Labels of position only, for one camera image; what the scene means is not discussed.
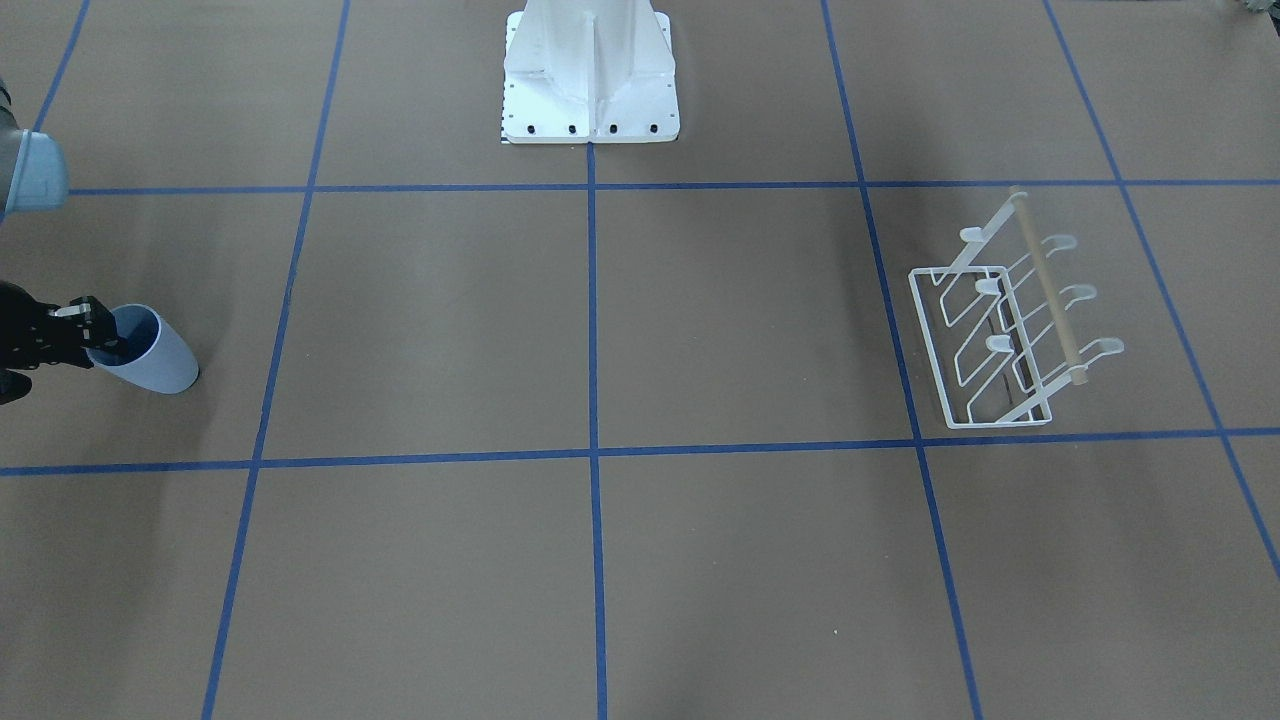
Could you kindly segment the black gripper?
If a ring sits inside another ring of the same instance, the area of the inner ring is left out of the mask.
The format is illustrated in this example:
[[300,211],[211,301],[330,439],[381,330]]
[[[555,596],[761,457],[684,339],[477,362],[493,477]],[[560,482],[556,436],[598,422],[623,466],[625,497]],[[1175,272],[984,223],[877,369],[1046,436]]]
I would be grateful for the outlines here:
[[1,405],[23,398],[32,389],[32,380],[20,370],[33,370],[44,364],[60,364],[56,346],[45,336],[54,336],[52,320],[70,327],[67,333],[78,347],[105,354],[123,354],[116,319],[95,296],[73,299],[64,306],[42,304],[22,287],[1,282]]

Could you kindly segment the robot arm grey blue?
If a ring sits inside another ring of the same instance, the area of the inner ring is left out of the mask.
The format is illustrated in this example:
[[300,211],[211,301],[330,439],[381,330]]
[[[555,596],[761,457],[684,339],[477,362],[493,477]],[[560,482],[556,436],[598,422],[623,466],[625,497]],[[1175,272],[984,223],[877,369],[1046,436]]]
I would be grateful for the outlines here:
[[[49,135],[23,127],[1,86],[3,214],[59,209],[69,195],[61,147]],[[118,352],[125,346],[110,310],[95,296],[65,305],[46,304],[27,290],[1,282],[1,402],[32,389],[27,370],[42,365],[93,366],[90,350]]]

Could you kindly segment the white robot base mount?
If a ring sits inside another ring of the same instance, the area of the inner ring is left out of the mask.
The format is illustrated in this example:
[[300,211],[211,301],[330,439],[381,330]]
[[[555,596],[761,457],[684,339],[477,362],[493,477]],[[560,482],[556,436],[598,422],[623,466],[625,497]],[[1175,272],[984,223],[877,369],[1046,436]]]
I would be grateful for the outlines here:
[[500,140],[668,143],[681,113],[672,24],[649,1],[527,1],[506,18]]

